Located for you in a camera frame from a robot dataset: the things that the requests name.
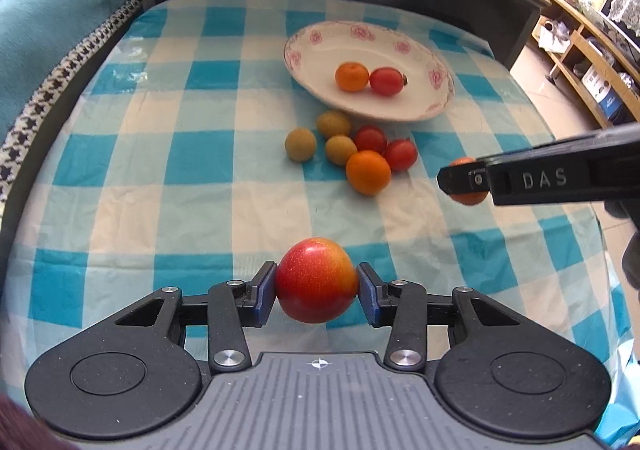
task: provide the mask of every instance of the tile floor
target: tile floor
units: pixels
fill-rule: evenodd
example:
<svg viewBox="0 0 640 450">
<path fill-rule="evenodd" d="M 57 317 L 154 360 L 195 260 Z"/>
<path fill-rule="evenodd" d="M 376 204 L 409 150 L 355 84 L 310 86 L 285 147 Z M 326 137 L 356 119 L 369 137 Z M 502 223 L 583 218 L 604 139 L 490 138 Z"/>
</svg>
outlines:
<svg viewBox="0 0 640 450">
<path fill-rule="evenodd" d="M 593 115 L 562 76 L 558 78 L 556 86 L 545 80 L 545 74 L 548 74 L 552 66 L 551 59 L 538 49 L 537 45 L 530 43 L 513 65 L 511 75 L 533 101 L 557 139 L 599 128 Z M 604 230 L 607 248 L 616 267 L 618 278 L 625 289 L 626 303 L 633 331 L 636 333 L 635 350 L 636 354 L 640 355 L 638 292 L 628 285 L 621 267 L 622 255 L 629 239 L 635 232 L 635 227 L 629 220 L 620 221 L 611 217 L 604 210 L 602 203 L 594 203 L 593 206 Z"/>
</svg>

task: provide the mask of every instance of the blue blanket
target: blue blanket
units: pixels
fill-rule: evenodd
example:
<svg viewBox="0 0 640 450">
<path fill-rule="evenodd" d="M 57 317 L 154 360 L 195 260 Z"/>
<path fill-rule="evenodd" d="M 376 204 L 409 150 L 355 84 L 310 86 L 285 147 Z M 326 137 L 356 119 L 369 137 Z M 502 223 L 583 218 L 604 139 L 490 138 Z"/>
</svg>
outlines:
<svg viewBox="0 0 640 450">
<path fill-rule="evenodd" d="M 126 0 L 0 0 L 0 133 L 58 62 Z"/>
</svg>

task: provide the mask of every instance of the red apple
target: red apple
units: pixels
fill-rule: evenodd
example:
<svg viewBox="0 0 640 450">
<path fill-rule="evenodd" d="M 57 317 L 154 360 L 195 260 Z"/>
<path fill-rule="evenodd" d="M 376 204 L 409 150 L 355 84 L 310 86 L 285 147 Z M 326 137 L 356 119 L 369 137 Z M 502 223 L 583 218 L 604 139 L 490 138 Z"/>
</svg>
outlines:
<svg viewBox="0 0 640 450">
<path fill-rule="evenodd" d="M 319 324 L 347 311 L 358 293 L 358 276 L 346 254 L 333 240 L 305 239 L 280 261 L 276 296 L 294 320 Z"/>
</svg>

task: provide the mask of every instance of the tablecloth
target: tablecloth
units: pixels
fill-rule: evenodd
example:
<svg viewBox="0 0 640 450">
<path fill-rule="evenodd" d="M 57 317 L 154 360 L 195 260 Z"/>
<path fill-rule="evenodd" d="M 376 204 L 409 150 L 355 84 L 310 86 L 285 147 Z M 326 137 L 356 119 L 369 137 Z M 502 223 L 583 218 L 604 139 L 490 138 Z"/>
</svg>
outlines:
<svg viewBox="0 0 640 450">
<path fill-rule="evenodd" d="M 319 138 L 292 163 L 286 134 L 326 107 L 295 83 L 286 38 L 323 20 L 398 30 L 430 47 L 456 95 L 434 119 L 382 125 L 418 162 L 376 197 L 357 194 Z M 497 208 L 450 200 L 436 174 L 453 159 L 552 138 L 488 45 L 427 17 L 341 0 L 170 0 L 143 14 L 87 86 L 38 175 L 12 250 L 2 304 L 2 378 L 23 398 L 43 351 L 153 290 L 204 293 L 249 279 L 295 242 L 329 237 L 383 279 L 432 293 L 468 285 L 587 348 L 612 375 L 632 335 L 590 205 Z M 206 357 L 204 327 L 186 347 Z M 384 348 L 357 301 L 305 325 L 274 307 L 260 350 Z"/>
</svg>

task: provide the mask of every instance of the dark red fabric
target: dark red fabric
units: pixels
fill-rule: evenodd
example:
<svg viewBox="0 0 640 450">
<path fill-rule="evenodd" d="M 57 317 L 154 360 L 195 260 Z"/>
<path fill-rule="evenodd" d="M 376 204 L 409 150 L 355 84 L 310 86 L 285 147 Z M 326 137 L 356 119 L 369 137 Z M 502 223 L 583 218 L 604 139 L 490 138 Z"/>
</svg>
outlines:
<svg viewBox="0 0 640 450">
<path fill-rule="evenodd" d="M 78 450 L 56 438 L 42 422 L 0 397 L 0 450 Z"/>
</svg>

